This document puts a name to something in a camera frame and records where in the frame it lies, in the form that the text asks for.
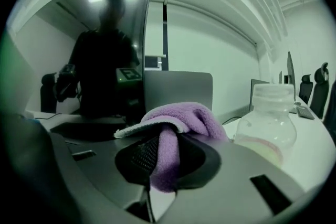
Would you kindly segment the grey flat panel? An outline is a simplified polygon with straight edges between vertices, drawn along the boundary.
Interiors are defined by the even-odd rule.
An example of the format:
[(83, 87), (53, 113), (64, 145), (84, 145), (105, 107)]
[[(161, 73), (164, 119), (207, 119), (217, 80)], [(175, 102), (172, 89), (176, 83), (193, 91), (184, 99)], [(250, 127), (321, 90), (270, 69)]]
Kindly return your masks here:
[(171, 103), (197, 102), (213, 107), (213, 77), (206, 72), (146, 71), (144, 102), (147, 112)]

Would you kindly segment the black office chair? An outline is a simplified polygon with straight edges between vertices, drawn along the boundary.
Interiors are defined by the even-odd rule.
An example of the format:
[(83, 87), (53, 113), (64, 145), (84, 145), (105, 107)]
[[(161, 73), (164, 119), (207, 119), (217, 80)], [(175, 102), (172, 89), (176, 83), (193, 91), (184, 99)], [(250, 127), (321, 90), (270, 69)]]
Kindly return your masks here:
[(323, 63), (322, 66), (315, 71), (314, 80), (316, 84), (313, 90), (310, 109), (319, 119), (322, 119), (329, 92), (329, 71), (327, 62)]
[(313, 89), (313, 82), (310, 80), (310, 76), (311, 74), (306, 74), (302, 76), (299, 89), (299, 98), (305, 104), (308, 104)]

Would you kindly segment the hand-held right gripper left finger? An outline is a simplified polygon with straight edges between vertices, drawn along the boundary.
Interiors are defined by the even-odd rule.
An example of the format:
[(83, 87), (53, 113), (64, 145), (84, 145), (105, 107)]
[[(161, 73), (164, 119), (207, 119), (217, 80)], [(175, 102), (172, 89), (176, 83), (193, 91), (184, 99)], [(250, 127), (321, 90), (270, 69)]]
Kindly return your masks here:
[(76, 144), (51, 133), (56, 162), (82, 224), (153, 224), (150, 175), (157, 142), (133, 137)]

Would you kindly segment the purple cloth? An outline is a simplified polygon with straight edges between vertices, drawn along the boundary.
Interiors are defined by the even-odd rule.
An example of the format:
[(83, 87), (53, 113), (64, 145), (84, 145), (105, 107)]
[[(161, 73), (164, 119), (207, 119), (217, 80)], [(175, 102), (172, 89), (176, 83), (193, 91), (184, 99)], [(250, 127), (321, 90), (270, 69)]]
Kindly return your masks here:
[(223, 126), (215, 119), (212, 111), (197, 102), (172, 103), (152, 109), (140, 123), (117, 130), (114, 137), (124, 138), (155, 127), (159, 129), (159, 144), (150, 182), (155, 189), (164, 193), (175, 191), (174, 184), (182, 168), (182, 147), (178, 142), (182, 134), (191, 133), (228, 142)]

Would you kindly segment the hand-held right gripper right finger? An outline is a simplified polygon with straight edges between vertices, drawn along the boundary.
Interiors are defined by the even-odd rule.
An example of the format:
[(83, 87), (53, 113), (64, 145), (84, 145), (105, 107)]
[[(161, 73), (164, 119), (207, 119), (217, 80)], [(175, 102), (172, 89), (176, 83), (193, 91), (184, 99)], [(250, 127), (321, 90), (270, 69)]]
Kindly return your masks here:
[(158, 224), (259, 224), (304, 190), (254, 151), (201, 135), (181, 135), (176, 198)]

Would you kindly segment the small black keyboard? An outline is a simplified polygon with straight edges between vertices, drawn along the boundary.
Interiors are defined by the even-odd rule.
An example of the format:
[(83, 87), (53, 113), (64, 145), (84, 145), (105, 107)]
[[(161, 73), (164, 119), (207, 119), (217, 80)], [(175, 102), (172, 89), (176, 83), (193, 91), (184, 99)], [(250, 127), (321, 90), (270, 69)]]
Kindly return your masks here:
[(312, 115), (312, 113), (309, 111), (307, 107), (297, 105), (296, 110), (297, 110), (298, 117), (314, 120), (314, 116)]

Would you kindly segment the thin black monitor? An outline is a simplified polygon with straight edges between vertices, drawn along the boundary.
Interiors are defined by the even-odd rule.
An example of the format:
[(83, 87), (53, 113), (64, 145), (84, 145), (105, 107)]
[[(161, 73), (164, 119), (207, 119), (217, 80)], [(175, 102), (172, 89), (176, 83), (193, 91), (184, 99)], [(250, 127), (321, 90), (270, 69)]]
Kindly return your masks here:
[(287, 71), (289, 77), (289, 83), (293, 85), (294, 88), (294, 100), (296, 99), (296, 80), (295, 80), (295, 71), (293, 67), (291, 53), (288, 52), (287, 55)]

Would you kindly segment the clear bottle yellow label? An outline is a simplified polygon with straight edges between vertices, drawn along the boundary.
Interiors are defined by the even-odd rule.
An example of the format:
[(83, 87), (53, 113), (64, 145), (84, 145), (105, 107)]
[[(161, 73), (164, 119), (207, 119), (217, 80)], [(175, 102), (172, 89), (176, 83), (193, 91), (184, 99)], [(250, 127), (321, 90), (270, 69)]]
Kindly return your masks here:
[(289, 117), (294, 102), (295, 89), (291, 84), (254, 85), (253, 109), (239, 120), (233, 142), (281, 168), (297, 139), (296, 128)]

